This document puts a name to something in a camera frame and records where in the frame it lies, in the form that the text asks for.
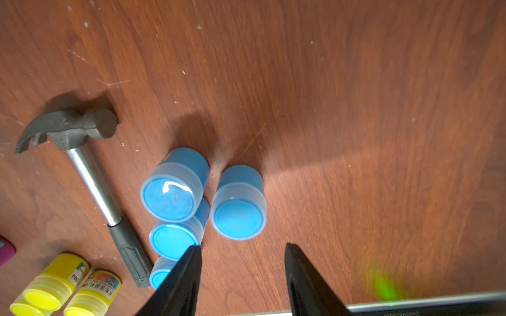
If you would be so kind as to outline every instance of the yellow container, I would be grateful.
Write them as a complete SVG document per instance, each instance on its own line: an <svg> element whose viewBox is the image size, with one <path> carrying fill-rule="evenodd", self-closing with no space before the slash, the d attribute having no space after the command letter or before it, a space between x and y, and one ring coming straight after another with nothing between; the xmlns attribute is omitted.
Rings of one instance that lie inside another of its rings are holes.
<svg viewBox="0 0 506 316"><path fill-rule="evenodd" d="M43 310L28 303L23 295L16 298L10 306L10 310L16 316L49 316L53 313L51 310Z"/></svg>
<svg viewBox="0 0 506 316"><path fill-rule="evenodd" d="M59 310L90 270L78 255L62 253L23 291L23 297L44 310Z"/></svg>
<svg viewBox="0 0 506 316"><path fill-rule="evenodd" d="M121 280L114 273L93 271L63 313L65 316L104 316L120 287Z"/></svg>

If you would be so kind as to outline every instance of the green light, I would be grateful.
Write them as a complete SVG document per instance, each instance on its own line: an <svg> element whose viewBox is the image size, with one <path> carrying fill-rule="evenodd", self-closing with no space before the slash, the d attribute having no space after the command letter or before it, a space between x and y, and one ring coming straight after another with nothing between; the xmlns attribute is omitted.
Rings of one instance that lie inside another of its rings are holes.
<svg viewBox="0 0 506 316"><path fill-rule="evenodd" d="M371 276L372 292L378 299L382 301L396 301L403 299L402 291L395 282L388 278L385 274L376 270L372 272Z"/></svg>

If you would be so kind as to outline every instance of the wooden table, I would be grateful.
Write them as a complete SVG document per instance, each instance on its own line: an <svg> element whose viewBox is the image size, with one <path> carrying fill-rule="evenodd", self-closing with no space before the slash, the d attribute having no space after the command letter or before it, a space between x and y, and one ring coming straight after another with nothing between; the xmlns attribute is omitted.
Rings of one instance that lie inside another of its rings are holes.
<svg viewBox="0 0 506 316"><path fill-rule="evenodd" d="M261 171L267 227L237 242L208 223L198 315L289 309L286 242L344 303L377 299L372 270L412 298L504 288L505 5L0 1L0 235L18 249L0 313L62 251L122 277L110 316L153 293L66 153L14 154L32 119L76 105L118 114L89 143L146 244L139 188L170 148L207 158L210 200L226 166Z"/></svg>

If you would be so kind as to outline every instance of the metal hammer handle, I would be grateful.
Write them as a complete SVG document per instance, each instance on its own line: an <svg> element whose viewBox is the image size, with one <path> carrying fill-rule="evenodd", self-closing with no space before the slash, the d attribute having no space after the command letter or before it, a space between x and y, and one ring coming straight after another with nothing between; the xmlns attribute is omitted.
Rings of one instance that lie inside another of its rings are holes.
<svg viewBox="0 0 506 316"><path fill-rule="evenodd" d="M69 149L67 153L104 214L109 232L137 286L147 287L149 274L153 268L151 261L132 225L126 217L122 216L119 202L101 177L95 159L84 146Z"/></svg>

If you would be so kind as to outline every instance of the hammer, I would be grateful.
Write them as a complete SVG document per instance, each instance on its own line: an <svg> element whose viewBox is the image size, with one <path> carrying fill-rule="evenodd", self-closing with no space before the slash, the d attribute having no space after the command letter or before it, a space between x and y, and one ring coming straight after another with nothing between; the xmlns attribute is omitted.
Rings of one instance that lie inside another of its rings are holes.
<svg viewBox="0 0 506 316"><path fill-rule="evenodd" d="M48 136L59 149L67 151L104 214L109 232L137 286L144 288L149 285L151 261L132 225L123 215L118 199L101 177L95 159L83 146L88 136L99 140L112 137L116 132L116 126L116 116L105 108L88 110L84 115L70 109L51 112L39 116L25 128L18 141L16 153L27 150L31 138L34 145L39 145L45 142Z"/></svg>

